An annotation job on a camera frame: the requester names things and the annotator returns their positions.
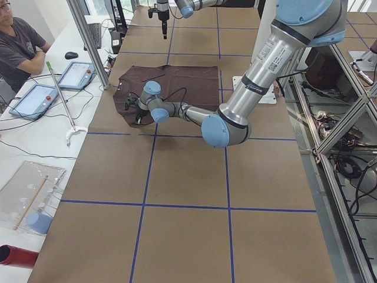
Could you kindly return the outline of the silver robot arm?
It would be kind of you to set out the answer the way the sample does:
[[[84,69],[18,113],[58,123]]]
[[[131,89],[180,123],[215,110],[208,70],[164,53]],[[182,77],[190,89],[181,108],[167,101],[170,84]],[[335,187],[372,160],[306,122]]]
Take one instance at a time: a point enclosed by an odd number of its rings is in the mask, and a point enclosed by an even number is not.
[[[251,134],[250,113],[295,52],[343,40],[347,6],[347,1],[278,1],[269,38],[227,102],[213,113],[186,103],[165,102],[159,83],[149,81],[135,104],[136,125],[148,114],[156,123],[179,117],[199,124],[203,139],[212,147],[244,142]]]
[[[207,7],[226,7],[226,8],[250,8],[256,1],[227,1],[227,0],[176,0],[174,1],[182,18],[191,17],[196,11]],[[148,17],[153,14],[158,15],[161,21],[163,39],[167,39],[167,21],[170,19],[169,1],[157,1],[153,7],[148,9]]]

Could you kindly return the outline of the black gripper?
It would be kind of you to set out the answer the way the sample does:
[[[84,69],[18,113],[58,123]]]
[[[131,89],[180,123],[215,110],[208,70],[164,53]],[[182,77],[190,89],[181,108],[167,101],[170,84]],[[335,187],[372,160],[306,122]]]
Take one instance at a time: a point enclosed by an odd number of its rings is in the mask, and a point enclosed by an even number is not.
[[[142,125],[143,118],[147,115],[147,110],[136,109],[134,124],[137,126]]]
[[[168,20],[168,0],[157,0],[156,2],[158,18],[161,21],[163,39],[167,39],[167,20]]]

